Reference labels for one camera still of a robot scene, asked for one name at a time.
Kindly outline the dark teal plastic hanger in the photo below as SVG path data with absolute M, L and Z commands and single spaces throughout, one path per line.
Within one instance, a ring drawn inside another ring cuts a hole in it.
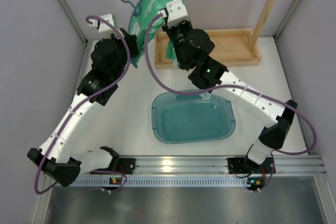
M 138 0 L 134 2 L 133 0 L 120 0 L 124 4 L 129 4 L 132 7 L 131 19 L 133 17 L 139 17 L 142 13 L 141 3 L 143 0 Z

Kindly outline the green white tie-dye trousers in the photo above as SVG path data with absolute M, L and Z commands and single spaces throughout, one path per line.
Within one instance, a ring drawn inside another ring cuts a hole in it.
M 128 33 L 136 35 L 139 55 L 131 59 L 131 64 L 136 68 L 140 58 L 144 55 L 145 32 L 151 20 L 158 12 L 166 8 L 166 3 L 173 0 L 140 0 L 135 6 L 129 25 Z

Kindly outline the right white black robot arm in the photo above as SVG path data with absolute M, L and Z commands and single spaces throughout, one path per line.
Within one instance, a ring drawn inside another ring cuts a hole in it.
M 194 29 L 191 22 L 182 21 L 171 27 L 164 24 L 162 29 L 172 42 L 178 67 L 191 71 L 188 79 L 193 85 L 201 90 L 214 91 L 262 123 L 264 128 L 244 160 L 249 173 L 259 169 L 268 155 L 283 147 L 295 115 L 292 109 L 297 108 L 297 104 L 293 100 L 284 104 L 268 101 L 241 81 L 209 55 L 214 43 L 208 33 Z

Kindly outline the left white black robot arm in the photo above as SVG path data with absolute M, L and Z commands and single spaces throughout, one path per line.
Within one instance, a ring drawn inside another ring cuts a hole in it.
M 79 175 L 98 169 L 117 169 L 119 154 L 102 146 L 95 151 L 74 154 L 72 151 L 89 122 L 106 105 L 124 73 L 127 56 L 138 56 L 136 35 L 120 30 L 124 38 L 110 35 L 98 41 L 91 53 L 91 70 L 82 79 L 73 101 L 50 138 L 39 148 L 31 148 L 27 157 L 63 187 Z

